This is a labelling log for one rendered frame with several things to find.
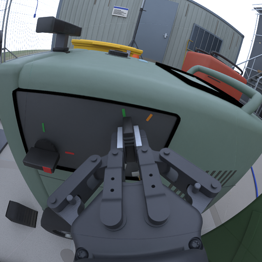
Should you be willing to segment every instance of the sky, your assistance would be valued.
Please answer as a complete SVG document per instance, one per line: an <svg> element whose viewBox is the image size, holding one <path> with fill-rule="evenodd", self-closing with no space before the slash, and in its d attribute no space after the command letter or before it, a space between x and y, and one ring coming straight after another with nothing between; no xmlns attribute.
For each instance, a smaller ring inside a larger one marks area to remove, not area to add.
<svg viewBox="0 0 262 262"><path fill-rule="evenodd" d="M252 4L260 4L260 2L254 2L254 0L238 0L237 2L196 0L196 2L219 15L245 36L237 64L247 60L257 19L256 11L252 11ZM5 3L5 0L0 0L0 10L5 8ZM35 28L38 17L56 16L58 4L59 0L38 0L38 6L37 0L13 0L9 14L6 47L14 51L50 49L53 35L37 34ZM36 7L36 18L33 18ZM4 11L0 11L1 25L3 14Z"/></svg>

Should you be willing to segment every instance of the sign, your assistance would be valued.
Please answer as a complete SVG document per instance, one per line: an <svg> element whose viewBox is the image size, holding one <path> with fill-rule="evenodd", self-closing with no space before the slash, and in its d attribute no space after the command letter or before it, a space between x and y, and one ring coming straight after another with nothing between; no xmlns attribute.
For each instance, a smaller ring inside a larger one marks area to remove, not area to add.
<svg viewBox="0 0 262 262"><path fill-rule="evenodd" d="M126 17L128 10L129 10L129 8L114 6L112 16Z"/></svg>

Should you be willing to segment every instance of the green mark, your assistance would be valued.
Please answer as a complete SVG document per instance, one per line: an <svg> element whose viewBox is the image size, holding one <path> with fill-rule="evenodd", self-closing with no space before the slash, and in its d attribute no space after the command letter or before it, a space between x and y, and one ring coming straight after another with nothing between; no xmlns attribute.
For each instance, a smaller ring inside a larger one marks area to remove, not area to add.
<svg viewBox="0 0 262 262"><path fill-rule="evenodd" d="M124 108L122 109L122 114L123 114L123 117L126 117L126 111Z"/></svg>

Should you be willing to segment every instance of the chain-link fence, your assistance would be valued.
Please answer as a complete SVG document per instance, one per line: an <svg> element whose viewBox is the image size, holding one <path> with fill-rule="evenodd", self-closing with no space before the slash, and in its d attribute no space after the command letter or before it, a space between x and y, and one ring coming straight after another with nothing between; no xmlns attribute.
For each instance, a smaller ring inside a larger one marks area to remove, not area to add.
<svg viewBox="0 0 262 262"><path fill-rule="evenodd" d="M0 0L0 30L3 30L0 61L50 51L53 34L35 30L39 17L56 17L58 4L59 0Z"/></svg>

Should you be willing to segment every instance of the gray door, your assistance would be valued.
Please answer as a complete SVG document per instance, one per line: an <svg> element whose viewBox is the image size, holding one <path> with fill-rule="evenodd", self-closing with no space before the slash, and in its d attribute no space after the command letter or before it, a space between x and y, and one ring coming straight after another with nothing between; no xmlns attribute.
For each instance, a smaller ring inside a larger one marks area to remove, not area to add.
<svg viewBox="0 0 262 262"><path fill-rule="evenodd" d="M146 0L136 34L143 57L162 62L178 3L168 0Z"/></svg>

